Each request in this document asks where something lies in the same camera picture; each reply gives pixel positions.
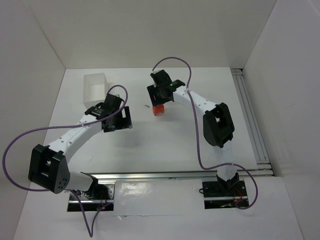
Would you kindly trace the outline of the red arch block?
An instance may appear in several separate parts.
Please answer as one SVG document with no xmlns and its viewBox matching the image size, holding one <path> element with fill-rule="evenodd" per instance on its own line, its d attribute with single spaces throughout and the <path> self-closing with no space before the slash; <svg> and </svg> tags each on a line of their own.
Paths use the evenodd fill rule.
<svg viewBox="0 0 320 240">
<path fill-rule="evenodd" d="M 154 116 L 158 116 L 161 115 L 165 112 L 165 107 L 163 104 L 157 105 L 157 106 L 153 106 L 152 107 L 152 112 Z"/>
</svg>

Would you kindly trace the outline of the white plastic box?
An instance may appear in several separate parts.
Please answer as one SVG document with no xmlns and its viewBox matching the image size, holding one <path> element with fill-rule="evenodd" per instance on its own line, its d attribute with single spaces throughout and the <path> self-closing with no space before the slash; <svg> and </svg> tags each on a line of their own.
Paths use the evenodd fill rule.
<svg viewBox="0 0 320 240">
<path fill-rule="evenodd" d="M 108 90 L 116 85 L 115 79 L 104 73 L 87 74 L 83 77 L 82 103 L 86 109 L 105 100 Z"/>
</svg>

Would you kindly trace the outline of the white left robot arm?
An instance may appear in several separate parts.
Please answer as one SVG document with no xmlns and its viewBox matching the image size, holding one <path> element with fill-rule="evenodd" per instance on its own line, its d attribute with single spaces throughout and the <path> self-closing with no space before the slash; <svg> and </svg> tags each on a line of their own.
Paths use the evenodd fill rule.
<svg viewBox="0 0 320 240">
<path fill-rule="evenodd" d="M 96 134 L 132 128 L 130 108 L 122 98 L 109 93 L 104 102 L 88 108 L 78 123 L 79 127 L 70 129 L 59 139 L 33 148 L 28 172 L 31 182 L 55 194 L 78 190 L 94 195 L 102 187 L 98 179 L 88 173 L 71 172 L 68 164 Z"/>
</svg>

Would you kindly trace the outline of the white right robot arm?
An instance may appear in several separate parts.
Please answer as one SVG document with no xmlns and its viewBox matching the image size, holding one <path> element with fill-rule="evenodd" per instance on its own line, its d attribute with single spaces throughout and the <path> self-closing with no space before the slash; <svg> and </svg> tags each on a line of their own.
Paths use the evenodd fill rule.
<svg viewBox="0 0 320 240">
<path fill-rule="evenodd" d="M 200 132 L 198 117 L 202 117 L 202 133 L 212 146 L 220 164 L 217 168 L 217 182 L 223 193 L 230 192 L 239 182 L 239 174 L 233 164 L 232 139 L 235 126 L 229 107 L 225 103 L 211 102 L 190 90 L 181 80 L 172 81 L 164 70 L 150 74 L 153 84 L 147 87 L 154 116 L 165 112 L 164 104 L 175 102 L 193 112 L 197 155 L 200 155 Z"/>
</svg>

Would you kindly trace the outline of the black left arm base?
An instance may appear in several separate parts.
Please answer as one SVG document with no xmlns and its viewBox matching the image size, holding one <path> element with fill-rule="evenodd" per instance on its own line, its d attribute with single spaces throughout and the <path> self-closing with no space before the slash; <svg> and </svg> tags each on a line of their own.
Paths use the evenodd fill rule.
<svg viewBox="0 0 320 240">
<path fill-rule="evenodd" d="M 114 210 L 115 182 L 105 182 L 94 195 L 88 195 L 83 191 L 76 190 L 85 212 L 95 212 L 102 208 L 103 212 Z"/>
</svg>

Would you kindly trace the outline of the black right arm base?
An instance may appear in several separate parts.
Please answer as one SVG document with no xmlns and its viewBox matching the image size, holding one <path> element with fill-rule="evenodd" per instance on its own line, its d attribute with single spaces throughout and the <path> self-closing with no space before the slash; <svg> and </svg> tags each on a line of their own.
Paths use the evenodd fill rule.
<svg viewBox="0 0 320 240">
<path fill-rule="evenodd" d="M 245 182 L 240 180 L 236 186 L 227 193 L 224 193 L 217 181 L 204 181 L 202 188 L 198 190 L 203 195 L 204 208 L 224 209 L 224 208 L 246 208 L 249 200 Z"/>
</svg>

